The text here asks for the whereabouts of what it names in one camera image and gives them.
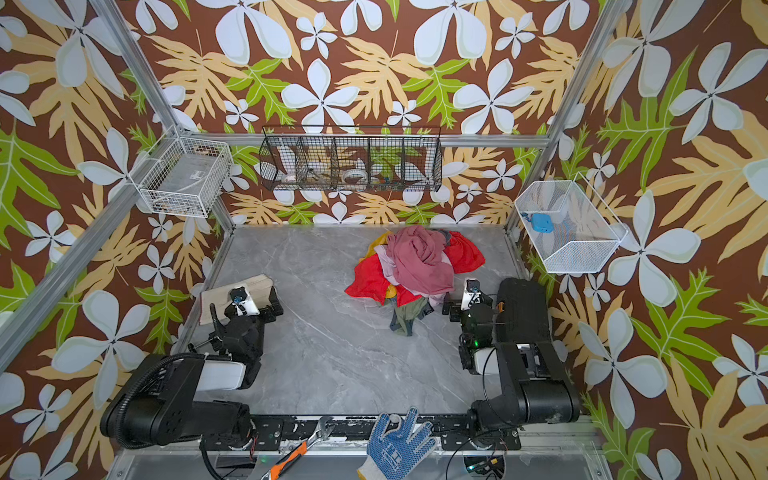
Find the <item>olive green cloth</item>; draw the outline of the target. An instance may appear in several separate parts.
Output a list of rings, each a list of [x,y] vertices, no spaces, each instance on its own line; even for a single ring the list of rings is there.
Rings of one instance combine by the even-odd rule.
[[[411,337],[413,335],[414,323],[433,312],[434,308],[430,301],[424,297],[420,297],[403,306],[396,306],[389,329],[398,335]]]

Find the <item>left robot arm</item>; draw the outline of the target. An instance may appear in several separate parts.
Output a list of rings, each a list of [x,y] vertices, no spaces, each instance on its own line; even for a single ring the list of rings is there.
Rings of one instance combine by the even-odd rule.
[[[251,387],[261,369],[265,325],[284,313],[271,287],[266,305],[258,306],[245,287],[229,292],[225,321],[210,305],[214,331],[201,352],[190,344],[185,352],[151,354],[115,395],[100,420],[102,435],[125,449],[166,446],[200,439],[225,448],[243,447],[253,438],[249,408],[223,400],[197,400],[199,393]]]

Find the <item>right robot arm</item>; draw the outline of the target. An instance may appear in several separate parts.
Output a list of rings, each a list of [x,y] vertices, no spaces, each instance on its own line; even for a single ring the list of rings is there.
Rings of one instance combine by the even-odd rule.
[[[467,309],[445,300],[442,313],[461,325],[462,367],[481,377],[483,398],[472,403],[470,429],[485,433],[527,424],[576,421],[581,404],[555,352],[546,304],[534,294],[488,297]]]

